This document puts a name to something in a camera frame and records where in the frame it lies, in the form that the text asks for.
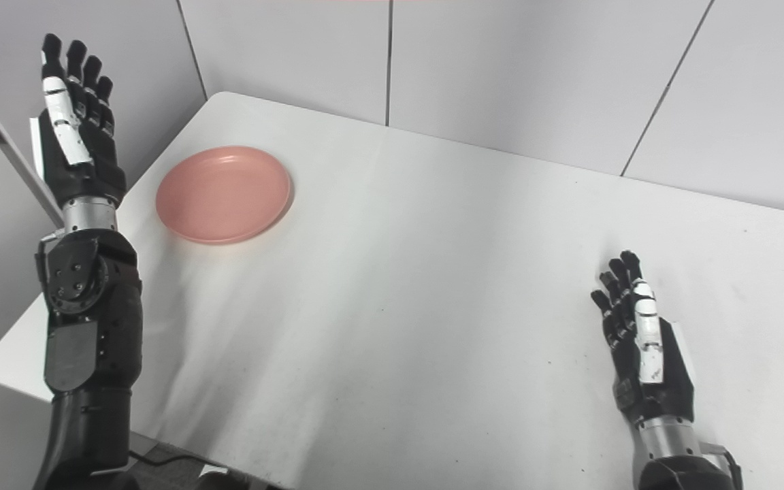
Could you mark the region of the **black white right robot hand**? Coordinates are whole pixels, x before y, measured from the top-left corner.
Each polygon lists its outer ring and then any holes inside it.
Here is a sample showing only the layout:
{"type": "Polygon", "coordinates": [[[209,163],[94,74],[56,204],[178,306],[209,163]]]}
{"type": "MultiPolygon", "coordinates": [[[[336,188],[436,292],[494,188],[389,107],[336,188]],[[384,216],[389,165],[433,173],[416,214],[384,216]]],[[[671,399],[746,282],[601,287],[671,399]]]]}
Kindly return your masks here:
{"type": "Polygon", "coordinates": [[[612,393],[619,412],[634,426],[659,417],[693,422],[693,382],[671,323],[657,312],[640,257],[626,249],[608,267],[591,300],[616,371],[612,393]]]}

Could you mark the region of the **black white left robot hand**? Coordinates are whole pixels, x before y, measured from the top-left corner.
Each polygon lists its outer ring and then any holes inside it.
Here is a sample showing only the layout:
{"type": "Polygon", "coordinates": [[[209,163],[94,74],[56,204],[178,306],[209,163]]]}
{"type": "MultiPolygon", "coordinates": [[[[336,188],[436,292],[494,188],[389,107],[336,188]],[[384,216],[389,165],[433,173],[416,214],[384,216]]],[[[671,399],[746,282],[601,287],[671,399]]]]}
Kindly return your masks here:
{"type": "Polygon", "coordinates": [[[38,116],[42,178],[62,208],[79,197],[105,199],[115,208],[127,192],[118,164],[113,81],[103,63],[75,39],[67,50],[53,33],[41,47],[44,108],[38,116]]]}

